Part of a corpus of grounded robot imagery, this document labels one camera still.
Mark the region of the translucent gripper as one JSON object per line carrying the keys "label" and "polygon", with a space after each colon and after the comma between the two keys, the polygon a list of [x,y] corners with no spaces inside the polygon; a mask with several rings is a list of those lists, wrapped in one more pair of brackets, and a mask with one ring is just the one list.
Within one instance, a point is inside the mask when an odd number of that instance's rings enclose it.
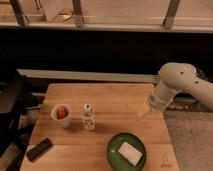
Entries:
{"label": "translucent gripper", "polygon": [[137,112],[140,119],[150,114],[161,114],[165,110],[165,102],[154,95],[149,95],[144,106]]}

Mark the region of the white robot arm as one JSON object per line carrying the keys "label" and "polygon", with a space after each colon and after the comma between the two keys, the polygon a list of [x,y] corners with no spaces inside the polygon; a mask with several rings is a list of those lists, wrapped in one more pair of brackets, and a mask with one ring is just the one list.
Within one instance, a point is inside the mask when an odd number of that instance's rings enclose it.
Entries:
{"label": "white robot arm", "polygon": [[159,82],[147,98],[145,107],[138,112],[143,118],[148,114],[163,113],[179,93],[188,93],[213,110],[213,83],[198,77],[197,69],[187,63],[170,62],[159,72]]}

